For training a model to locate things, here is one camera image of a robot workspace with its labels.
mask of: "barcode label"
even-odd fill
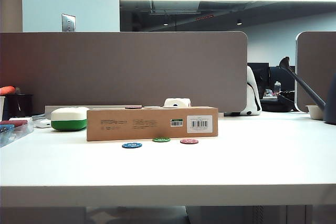
[[[212,115],[187,116],[187,133],[212,133]]]
[[[182,126],[183,126],[183,119],[170,120],[170,127],[182,127]]]
[[[208,121],[192,121],[192,128],[208,128]]]

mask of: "black cup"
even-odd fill
[[[32,94],[8,94],[4,106],[8,110],[9,118],[22,118],[32,115],[33,102]]]

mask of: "poker chip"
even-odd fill
[[[134,110],[134,109],[141,109],[142,106],[139,105],[139,106],[125,106],[125,109],[130,109],[130,110]]]
[[[170,138],[169,137],[156,137],[156,138],[153,138],[153,141],[159,142],[159,143],[169,142]]]
[[[127,143],[127,144],[122,145],[122,147],[126,148],[126,149],[134,149],[134,148],[139,148],[141,146],[142,146],[142,144],[140,144],[140,143]]]
[[[182,139],[180,141],[181,144],[198,144],[198,140],[196,139]]]

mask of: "light blue wall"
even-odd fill
[[[241,28],[248,38],[248,62],[279,65],[289,56],[295,65],[296,36],[303,31],[336,31],[336,12]]]
[[[61,31],[61,14],[76,31],[119,31],[119,0],[23,0],[23,31]]]

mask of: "cubicle divider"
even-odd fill
[[[220,112],[246,106],[247,37],[234,32],[1,33],[1,86],[45,105],[190,98]]]
[[[336,73],[336,31],[305,31],[296,40],[296,73],[325,102],[333,74]],[[308,111],[306,105],[315,104],[296,83],[296,105]]]

